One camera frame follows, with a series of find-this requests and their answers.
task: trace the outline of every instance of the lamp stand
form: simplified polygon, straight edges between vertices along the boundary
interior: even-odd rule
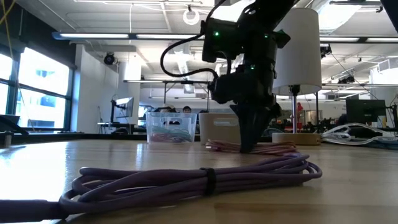
[[[292,124],[293,133],[272,133],[272,142],[294,142],[301,146],[316,146],[321,143],[320,134],[297,133],[297,94],[300,92],[300,85],[289,86],[292,96]]]
[[[292,123],[293,134],[297,133],[297,95],[292,93]]]

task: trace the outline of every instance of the white lamp shade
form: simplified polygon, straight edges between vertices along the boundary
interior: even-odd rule
[[[299,95],[318,92],[322,88],[318,13],[292,9],[275,31],[281,29],[292,39],[277,52],[273,92],[291,95],[291,85],[300,85]]]

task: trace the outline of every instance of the desk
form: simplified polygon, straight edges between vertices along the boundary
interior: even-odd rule
[[[146,133],[147,132],[147,130],[145,128],[136,128],[135,124],[105,122],[105,123],[97,123],[97,125],[100,125],[101,128],[107,128],[107,127],[126,128],[131,133]]]
[[[180,203],[70,217],[68,223],[398,223],[398,153],[321,145],[300,147],[323,169],[301,187],[255,190]],[[264,156],[208,152],[199,143],[82,140],[0,150],[0,198],[58,200],[80,167],[197,169],[232,167]]]

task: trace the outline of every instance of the yellow wire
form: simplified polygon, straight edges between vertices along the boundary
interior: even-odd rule
[[[11,5],[10,5],[10,8],[6,11],[6,6],[4,5],[4,0],[1,0],[4,15],[3,15],[3,17],[0,19],[0,25],[6,20],[8,14],[11,12],[11,9],[14,7],[16,1],[17,1],[17,0],[13,0],[12,3],[11,3]]]
[[[14,7],[15,2],[16,2],[16,0],[13,0],[13,2],[11,3],[10,8],[6,11],[6,5],[5,5],[5,3],[4,3],[4,0],[1,0],[1,3],[2,3],[2,11],[3,11],[3,13],[4,13],[4,16],[3,16],[3,17],[1,18],[1,20],[0,20],[0,25],[3,23],[3,21],[6,22],[7,39],[8,39],[8,45],[9,45],[9,48],[10,48],[10,56],[11,56],[12,61],[14,61],[14,55],[12,54],[11,37],[10,37],[9,29],[8,29],[7,16],[8,16],[8,14],[11,12],[12,7]],[[34,127],[34,125],[33,125],[33,123],[32,123],[32,120],[29,118],[29,114],[28,114],[28,112],[27,112],[27,107],[26,107],[26,105],[25,105],[24,97],[22,96],[22,90],[21,90],[21,88],[19,87],[19,83],[18,83],[18,82],[17,82],[17,88],[18,88],[18,90],[19,90],[19,93],[21,94],[22,104],[23,104],[23,105],[25,106],[25,108],[26,108],[27,120],[28,120],[28,122],[30,123],[30,125],[32,126],[33,131],[35,131],[35,127]]]

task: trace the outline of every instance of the computer monitor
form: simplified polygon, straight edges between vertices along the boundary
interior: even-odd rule
[[[349,123],[377,122],[379,116],[386,115],[384,100],[346,100],[347,121]]]
[[[116,100],[115,115],[116,118],[132,117],[132,108],[134,106],[134,98],[123,98]]]

